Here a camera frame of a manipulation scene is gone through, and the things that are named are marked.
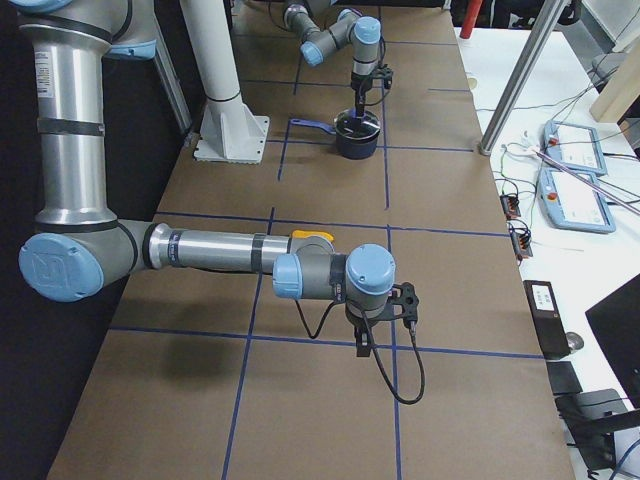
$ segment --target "white pillar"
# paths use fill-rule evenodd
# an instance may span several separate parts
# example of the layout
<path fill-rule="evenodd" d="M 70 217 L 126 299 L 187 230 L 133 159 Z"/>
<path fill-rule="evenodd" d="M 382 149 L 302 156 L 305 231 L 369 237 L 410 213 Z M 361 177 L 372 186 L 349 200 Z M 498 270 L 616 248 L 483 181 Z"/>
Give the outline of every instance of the white pillar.
<path fill-rule="evenodd" d="M 242 102 L 223 0 L 180 0 L 207 95 L 197 160 L 260 163 L 268 117 Z"/>

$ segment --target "metal mounting base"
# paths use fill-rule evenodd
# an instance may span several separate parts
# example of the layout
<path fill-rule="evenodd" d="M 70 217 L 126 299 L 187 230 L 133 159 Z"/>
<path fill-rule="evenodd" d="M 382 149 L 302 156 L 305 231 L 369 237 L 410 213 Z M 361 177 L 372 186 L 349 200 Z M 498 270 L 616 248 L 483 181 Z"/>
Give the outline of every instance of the metal mounting base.
<path fill-rule="evenodd" d="M 207 109 L 200 128 L 200 141 L 194 152 L 196 160 L 208 162 L 260 163 L 267 142 L 269 117 L 256 117 L 242 105 L 248 134 L 231 131 L 225 114 Z"/>

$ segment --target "sticker label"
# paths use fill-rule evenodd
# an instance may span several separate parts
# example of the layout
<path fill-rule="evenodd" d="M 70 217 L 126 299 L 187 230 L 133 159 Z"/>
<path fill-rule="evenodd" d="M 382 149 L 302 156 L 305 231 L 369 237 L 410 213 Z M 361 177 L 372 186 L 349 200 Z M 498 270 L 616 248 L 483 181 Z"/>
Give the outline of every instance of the sticker label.
<path fill-rule="evenodd" d="M 50 52 L 36 52 L 36 89 L 38 98 L 54 97 Z"/>
<path fill-rule="evenodd" d="M 548 312 L 555 311 L 549 287 L 546 285 L 531 285 L 531 290 L 533 291 L 533 299 L 536 302 L 536 308 L 538 310 L 546 310 Z"/>

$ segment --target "white table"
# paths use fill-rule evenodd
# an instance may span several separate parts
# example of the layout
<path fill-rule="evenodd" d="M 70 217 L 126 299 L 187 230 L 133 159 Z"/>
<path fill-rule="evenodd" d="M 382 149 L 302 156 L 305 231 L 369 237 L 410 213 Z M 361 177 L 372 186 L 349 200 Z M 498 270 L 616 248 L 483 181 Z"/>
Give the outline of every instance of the white table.
<path fill-rule="evenodd" d="M 472 90 L 480 126 L 486 129 L 529 32 L 475 29 L 470 39 L 458 38 L 465 70 L 478 84 Z M 560 32 L 551 35 L 517 102 L 518 107 L 555 104 L 574 97 L 590 85 L 590 80 L 571 47 Z M 600 124 L 589 114 L 598 94 L 588 91 L 575 107 L 556 120 L 596 127 L 600 138 L 620 132 L 616 124 Z M 561 108 L 514 110 L 491 155 L 493 170 L 500 170 L 501 145 L 523 143 L 523 134 L 540 141 L 543 125 Z M 604 152 L 633 154 L 623 135 L 601 142 Z M 518 152 L 517 146 L 509 148 Z M 606 157 L 608 175 L 602 177 L 616 185 L 640 193 L 640 163 Z M 504 172 L 536 182 L 540 162 L 530 158 L 504 157 Z M 523 183 L 521 190 L 530 190 Z M 520 266 L 523 280 L 548 280 L 553 284 L 558 308 L 566 331 L 580 334 L 585 347 L 567 357 L 571 360 L 584 391 L 615 388 L 626 396 L 591 332 L 585 311 L 640 273 L 640 217 L 620 207 L 611 211 L 617 230 L 608 235 L 558 230 L 550 226 L 532 195 L 521 195 L 523 219 L 532 230 L 533 258 Z M 580 455 L 572 449 L 576 478 L 586 478 Z"/>

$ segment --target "blue joint cap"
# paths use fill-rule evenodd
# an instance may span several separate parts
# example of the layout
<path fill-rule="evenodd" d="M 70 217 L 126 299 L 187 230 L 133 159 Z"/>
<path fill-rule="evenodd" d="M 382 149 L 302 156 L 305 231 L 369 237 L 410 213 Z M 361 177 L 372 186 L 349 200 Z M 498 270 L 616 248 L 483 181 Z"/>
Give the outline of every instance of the blue joint cap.
<path fill-rule="evenodd" d="M 293 253 L 285 253 L 273 264 L 273 291 L 280 298 L 302 298 L 302 267 Z"/>
<path fill-rule="evenodd" d="M 113 45 L 105 55 L 114 60 L 151 60 L 156 56 L 156 40 L 131 45 Z"/>
<path fill-rule="evenodd" d="M 73 0 L 9 0 L 21 12 L 51 13 L 66 7 Z"/>
<path fill-rule="evenodd" d="M 93 254 L 64 235 L 34 235 L 20 249 L 18 261 L 27 283 L 57 302 L 81 300 L 104 285 L 102 268 Z"/>
<path fill-rule="evenodd" d="M 324 62 L 322 50 L 320 50 L 315 43 L 304 42 L 300 45 L 300 51 L 302 52 L 302 56 L 305 61 L 312 67 L 316 67 Z"/>
<path fill-rule="evenodd" d="M 386 248 L 373 243 L 357 247 L 347 258 L 347 276 L 367 295 L 385 295 L 393 288 L 396 262 Z"/>
<path fill-rule="evenodd" d="M 380 41 L 380 21 L 373 17 L 361 17 L 353 29 L 355 36 L 365 45 L 372 45 Z"/>

